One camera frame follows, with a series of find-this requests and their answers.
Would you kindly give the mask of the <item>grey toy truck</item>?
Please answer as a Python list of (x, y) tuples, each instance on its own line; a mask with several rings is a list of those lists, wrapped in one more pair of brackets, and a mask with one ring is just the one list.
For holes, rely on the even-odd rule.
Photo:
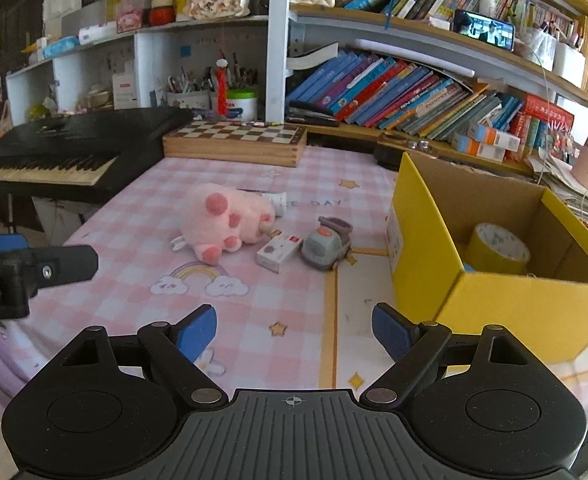
[(321, 271), (332, 270), (352, 247), (352, 225), (336, 217), (320, 216), (318, 222), (305, 237), (300, 251), (310, 266)]

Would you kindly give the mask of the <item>small white carton box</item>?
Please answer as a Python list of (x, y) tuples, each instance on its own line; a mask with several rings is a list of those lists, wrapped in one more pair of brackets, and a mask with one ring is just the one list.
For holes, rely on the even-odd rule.
[(302, 243), (299, 236), (281, 233), (259, 249), (256, 263), (273, 273), (280, 273), (283, 263), (300, 249)]

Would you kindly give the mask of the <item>pink plush toy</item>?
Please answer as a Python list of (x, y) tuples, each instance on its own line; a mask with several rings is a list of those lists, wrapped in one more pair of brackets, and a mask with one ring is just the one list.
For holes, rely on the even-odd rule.
[(197, 184), (187, 194), (181, 234), (170, 244), (174, 252), (190, 247), (198, 261), (218, 266), (224, 252), (258, 243), (276, 218), (265, 196), (215, 183)]

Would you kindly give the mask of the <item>yellow cardboard box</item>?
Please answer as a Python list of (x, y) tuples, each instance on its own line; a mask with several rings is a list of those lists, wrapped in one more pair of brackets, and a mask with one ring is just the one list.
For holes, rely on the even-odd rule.
[(548, 188), (406, 153), (385, 237), (410, 321), (503, 325), (548, 364), (588, 346), (588, 229)]

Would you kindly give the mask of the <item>pink checkered tablecloth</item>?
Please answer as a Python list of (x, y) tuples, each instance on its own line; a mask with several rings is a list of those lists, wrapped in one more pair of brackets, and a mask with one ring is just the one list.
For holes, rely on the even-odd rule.
[[(321, 216), (344, 219), (354, 229), (352, 252), (329, 272), (300, 255), (272, 272), (257, 263), (253, 245), (206, 266), (190, 248), (172, 246), (184, 196), (200, 182), (284, 193), (276, 227), (288, 235), (308, 234)], [(218, 326), (196, 364), (224, 388), (363, 392), (390, 365), (371, 311), (395, 299), (385, 238), (395, 183), (372, 157), (328, 148), (308, 148), (294, 168), (162, 160), (73, 234), (99, 255), (92, 280), (42, 290), (28, 318), (0, 322), (0, 415), (84, 327), (132, 334), (201, 304), (216, 309)]]

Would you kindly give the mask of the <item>black Yamaha keyboard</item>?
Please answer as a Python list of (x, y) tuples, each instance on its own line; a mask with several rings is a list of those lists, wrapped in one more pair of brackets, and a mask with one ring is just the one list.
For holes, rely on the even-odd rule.
[(98, 110), (28, 122), (0, 139), (0, 193), (103, 205), (164, 157), (192, 120), (175, 107)]

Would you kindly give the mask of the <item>yellow tape roll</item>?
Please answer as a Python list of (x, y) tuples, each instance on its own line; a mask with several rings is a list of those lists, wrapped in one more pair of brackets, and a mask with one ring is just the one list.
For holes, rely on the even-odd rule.
[(464, 262), (474, 271), (524, 275), (530, 251), (522, 240), (503, 226), (479, 223), (475, 226)]

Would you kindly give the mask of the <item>wooden chessboard box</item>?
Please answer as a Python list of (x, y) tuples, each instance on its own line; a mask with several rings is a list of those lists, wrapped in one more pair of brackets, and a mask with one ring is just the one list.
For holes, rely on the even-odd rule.
[(296, 167), (307, 130), (290, 125), (196, 120), (163, 138), (166, 157)]

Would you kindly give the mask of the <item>white pen holder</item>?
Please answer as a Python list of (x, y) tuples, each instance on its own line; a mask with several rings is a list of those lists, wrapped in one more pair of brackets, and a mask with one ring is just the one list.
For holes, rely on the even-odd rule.
[(167, 92), (166, 100), (170, 106), (179, 108), (202, 108), (202, 110), (209, 110), (212, 107), (212, 104), (210, 104), (210, 92), (208, 90), (180, 93)]

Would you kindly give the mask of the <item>white jar green lid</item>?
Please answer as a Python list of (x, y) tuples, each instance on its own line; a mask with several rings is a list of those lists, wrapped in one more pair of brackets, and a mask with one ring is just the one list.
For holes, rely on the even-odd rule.
[(255, 89), (229, 89), (227, 116), (242, 122), (254, 122), (258, 116), (258, 94)]

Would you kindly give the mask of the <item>white bookshelf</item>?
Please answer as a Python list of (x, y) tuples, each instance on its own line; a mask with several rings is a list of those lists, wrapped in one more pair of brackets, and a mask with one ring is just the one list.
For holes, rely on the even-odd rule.
[(52, 96), (61, 112), (71, 112), (93, 84), (116, 73), (137, 78), (134, 103), (148, 107), (152, 91), (181, 67), (197, 72), (218, 53), (236, 55), (259, 72), (259, 115), (272, 122), (283, 117), (285, 87), (293, 74), (288, 56), (338, 42), (352, 47), (359, 39), (416, 51), (451, 65), (465, 77), (502, 81), (510, 87), (573, 102), (588, 108), (588, 92), (514, 53), (465, 38), (423, 22), (386, 18), (344, 9), (282, 4), (245, 18), (179, 21), (133, 32), (112, 32), (73, 51), (41, 60), (6, 76), (6, 98), (14, 124), (28, 121), (29, 110)]

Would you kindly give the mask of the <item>row of leaning books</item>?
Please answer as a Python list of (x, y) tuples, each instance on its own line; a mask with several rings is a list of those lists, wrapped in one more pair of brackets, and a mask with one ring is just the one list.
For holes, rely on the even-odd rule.
[(442, 68), (341, 49), (294, 77), (285, 118), (452, 143), (480, 127), (509, 132), (522, 107), (511, 93), (474, 88)]

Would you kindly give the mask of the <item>phone on shelf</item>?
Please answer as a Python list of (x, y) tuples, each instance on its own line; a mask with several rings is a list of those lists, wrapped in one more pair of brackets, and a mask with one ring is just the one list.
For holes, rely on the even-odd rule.
[(515, 28), (512, 24), (488, 18), (488, 16), (457, 9), (451, 26), (457, 34), (480, 41), (483, 44), (513, 51)]

